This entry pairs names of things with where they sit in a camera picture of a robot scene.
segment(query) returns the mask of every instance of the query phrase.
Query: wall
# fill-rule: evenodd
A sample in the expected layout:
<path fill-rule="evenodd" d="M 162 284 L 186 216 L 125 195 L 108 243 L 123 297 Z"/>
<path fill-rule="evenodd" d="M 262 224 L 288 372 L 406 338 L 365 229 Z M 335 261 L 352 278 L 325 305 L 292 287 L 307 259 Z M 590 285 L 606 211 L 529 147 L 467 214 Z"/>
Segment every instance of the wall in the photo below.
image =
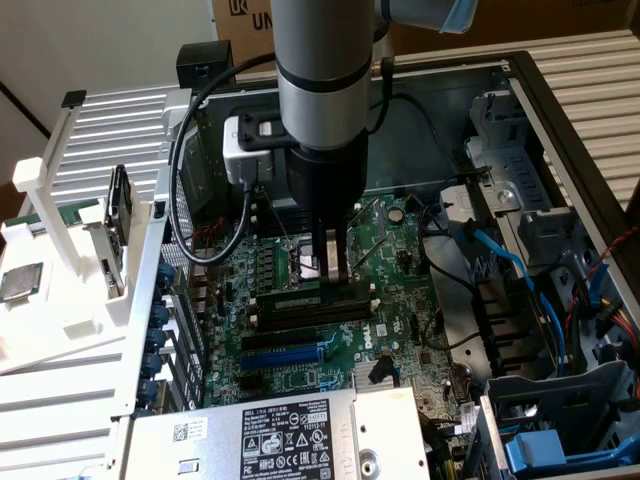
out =
<path fill-rule="evenodd" d="M 69 90 L 177 82 L 184 43 L 214 38 L 208 0 L 3 0 L 0 79 L 52 130 Z M 0 99 L 0 184 L 42 136 Z"/>

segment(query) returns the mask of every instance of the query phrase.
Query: barcode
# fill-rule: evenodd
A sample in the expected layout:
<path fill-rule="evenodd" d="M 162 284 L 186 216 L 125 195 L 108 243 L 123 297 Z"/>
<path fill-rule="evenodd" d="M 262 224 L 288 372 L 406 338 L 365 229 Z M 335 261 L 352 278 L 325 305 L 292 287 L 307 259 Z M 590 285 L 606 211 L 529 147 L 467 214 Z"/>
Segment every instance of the barcode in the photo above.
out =
<path fill-rule="evenodd" d="M 173 427 L 173 441 L 181 442 L 186 440 L 189 436 L 189 424 L 183 423 L 181 425 L 175 425 Z"/>

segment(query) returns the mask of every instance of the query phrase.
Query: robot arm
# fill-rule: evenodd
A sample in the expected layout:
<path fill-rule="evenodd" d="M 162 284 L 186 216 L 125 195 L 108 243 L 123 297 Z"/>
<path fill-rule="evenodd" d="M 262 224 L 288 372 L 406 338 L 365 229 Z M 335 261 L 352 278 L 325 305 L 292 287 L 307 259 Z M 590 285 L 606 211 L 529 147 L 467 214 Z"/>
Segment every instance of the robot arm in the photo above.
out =
<path fill-rule="evenodd" d="M 343 283 L 345 213 L 366 185 L 371 52 L 383 18 L 465 31 L 477 0 L 272 0 L 280 112 L 299 142 L 286 150 L 294 200 L 314 216 L 321 279 Z"/>
<path fill-rule="evenodd" d="M 464 33 L 469 30 L 478 0 L 375 0 L 376 13 L 403 25 Z"/>

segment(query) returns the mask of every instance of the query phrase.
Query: blue pcie slot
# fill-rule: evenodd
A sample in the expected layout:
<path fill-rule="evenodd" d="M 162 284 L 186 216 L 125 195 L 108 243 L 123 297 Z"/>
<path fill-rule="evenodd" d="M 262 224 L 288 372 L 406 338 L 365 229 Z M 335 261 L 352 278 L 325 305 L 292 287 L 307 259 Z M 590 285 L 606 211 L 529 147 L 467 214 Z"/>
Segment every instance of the blue pcie slot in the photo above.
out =
<path fill-rule="evenodd" d="M 319 342 L 316 345 L 245 355 L 240 359 L 240 368 L 242 370 L 257 370 L 259 368 L 282 367 L 296 363 L 322 363 L 327 347 L 333 343 L 335 338 L 336 334 L 334 333 L 330 340 Z"/>

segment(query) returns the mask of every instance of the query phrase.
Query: green circuit board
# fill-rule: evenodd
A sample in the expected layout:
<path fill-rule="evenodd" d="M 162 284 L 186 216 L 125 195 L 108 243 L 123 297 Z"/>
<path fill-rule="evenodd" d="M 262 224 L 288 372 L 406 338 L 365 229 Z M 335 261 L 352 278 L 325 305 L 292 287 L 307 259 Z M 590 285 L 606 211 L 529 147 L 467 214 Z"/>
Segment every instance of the green circuit board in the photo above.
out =
<path fill-rule="evenodd" d="M 354 265 L 381 238 L 380 248 L 352 273 L 354 281 L 375 286 L 372 294 L 379 305 L 372 317 L 315 327 L 322 341 L 334 339 L 326 348 L 322 363 L 307 363 L 259 370 L 263 388 L 241 389 L 237 378 L 247 373 L 240 367 L 244 337 L 257 335 L 249 320 L 248 301 L 252 289 L 258 292 L 311 289 L 313 280 L 303 282 L 299 271 L 292 271 L 287 239 L 283 237 L 247 238 L 227 261 L 220 284 L 233 287 L 233 300 L 225 304 L 223 314 L 215 304 L 206 310 L 204 331 L 209 348 L 206 366 L 204 406 L 230 405 L 270 395 L 333 390 L 354 386 L 358 364 L 372 366 L 382 355 L 391 355 L 399 371 L 401 386 L 414 389 L 418 407 L 433 417 L 453 417 L 458 407 L 453 395 L 443 397 L 442 382 L 449 378 L 446 353 L 434 351 L 416 342 L 412 335 L 414 316 L 422 330 L 438 308 L 431 277 L 418 273 L 418 231 L 414 214 L 404 214 L 399 224 L 388 219 L 389 209 L 404 213 L 404 199 L 393 195 L 362 199 L 363 211 L 348 236 L 350 264 Z M 309 236 L 289 237 L 289 242 L 305 244 Z M 272 264 L 265 281 L 265 254 Z M 411 257 L 410 265 L 401 264 L 401 256 Z"/>

